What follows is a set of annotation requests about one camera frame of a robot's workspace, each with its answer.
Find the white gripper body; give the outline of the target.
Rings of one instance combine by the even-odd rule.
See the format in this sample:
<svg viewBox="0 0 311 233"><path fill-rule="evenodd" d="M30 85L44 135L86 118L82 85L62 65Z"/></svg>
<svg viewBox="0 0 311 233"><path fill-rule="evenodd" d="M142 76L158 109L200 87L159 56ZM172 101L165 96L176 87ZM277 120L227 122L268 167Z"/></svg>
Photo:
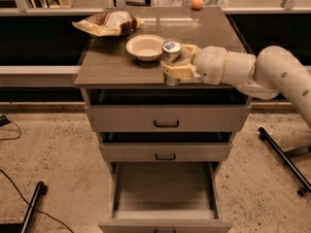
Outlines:
<svg viewBox="0 0 311 233"><path fill-rule="evenodd" d="M206 47L199 50L194 58L197 77L202 83L218 85L225 71L227 50L220 47Z"/></svg>

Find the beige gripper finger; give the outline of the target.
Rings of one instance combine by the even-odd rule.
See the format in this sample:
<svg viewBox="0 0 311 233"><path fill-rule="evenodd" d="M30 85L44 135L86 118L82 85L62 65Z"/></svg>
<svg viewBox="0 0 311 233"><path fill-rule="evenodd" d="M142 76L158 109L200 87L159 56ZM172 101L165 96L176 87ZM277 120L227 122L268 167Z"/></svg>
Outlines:
<svg viewBox="0 0 311 233"><path fill-rule="evenodd" d="M165 77L178 80L199 79L200 74L196 67L190 63L185 65L173 65L172 63L161 62L160 66Z"/></svg>
<svg viewBox="0 0 311 233"><path fill-rule="evenodd" d="M200 48L197 45L182 45L181 50L181 61L183 64L192 64L196 57L196 54L200 51Z"/></svg>

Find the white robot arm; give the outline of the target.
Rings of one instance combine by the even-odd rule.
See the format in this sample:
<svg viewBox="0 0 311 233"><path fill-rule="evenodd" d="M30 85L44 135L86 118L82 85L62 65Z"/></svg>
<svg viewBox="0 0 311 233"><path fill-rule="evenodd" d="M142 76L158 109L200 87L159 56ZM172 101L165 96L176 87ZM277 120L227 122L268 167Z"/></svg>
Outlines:
<svg viewBox="0 0 311 233"><path fill-rule="evenodd" d="M248 96L270 100L282 94L311 127L311 74L287 50L270 46L258 55L209 46L165 43L162 45L164 81L229 84Z"/></svg>

